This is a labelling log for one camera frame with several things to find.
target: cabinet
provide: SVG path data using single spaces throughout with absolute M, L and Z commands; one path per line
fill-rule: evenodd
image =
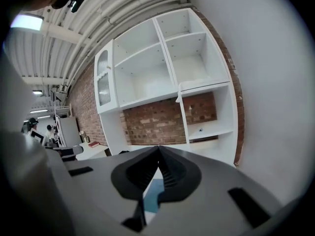
M 233 83 L 216 41 L 191 9 L 158 15 L 110 41 L 95 57 L 94 87 L 112 154 L 132 150 L 120 123 L 121 110 L 177 96 L 186 148 L 233 163 L 237 144 Z M 217 120 L 187 125 L 183 98 L 204 92 L 214 94 Z M 218 139 L 191 143 L 212 136 Z

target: white shelving unit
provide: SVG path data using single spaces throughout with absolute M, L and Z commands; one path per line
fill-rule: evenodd
M 127 145 L 121 110 L 178 96 L 187 143 L 173 147 L 233 164 L 237 144 L 233 83 L 216 41 L 191 9 L 156 16 L 110 41 L 95 57 L 94 87 L 113 155 L 139 148 Z M 187 125 L 183 98 L 210 91 L 217 120 Z M 218 139 L 189 142 L 212 136 Z

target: desk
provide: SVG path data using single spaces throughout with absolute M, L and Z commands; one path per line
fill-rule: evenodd
M 95 147 L 90 147 L 89 144 L 90 143 L 79 144 L 83 148 L 83 153 L 76 155 L 76 158 L 79 161 L 106 157 L 105 150 L 108 149 L 108 147 L 103 146 L 103 145 L 97 145 Z

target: red object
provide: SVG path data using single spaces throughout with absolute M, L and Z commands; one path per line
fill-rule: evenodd
M 89 146 L 90 146 L 91 148 L 94 148 L 94 147 L 96 147 L 97 145 L 99 145 L 99 142 L 93 142 L 93 143 L 89 144 Z

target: ceiling light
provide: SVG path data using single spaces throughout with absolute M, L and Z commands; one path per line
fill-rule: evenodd
M 40 30 L 43 17 L 37 15 L 17 15 L 11 24 L 11 28 L 25 28 Z
M 34 111 L 30 111 L 31 114 L 34 114 L 34 113 L 41 113 L 41 112 L 47 112 L 48 109 L 42 109 L 42 110 L 34 110 Z
M 41 90 L 33 90 L 33 94 L 42 95 L 43 92 Z
M 37 117 L 37 119 L 48 118 L 48 117 L 50 117 L 50 116 Z

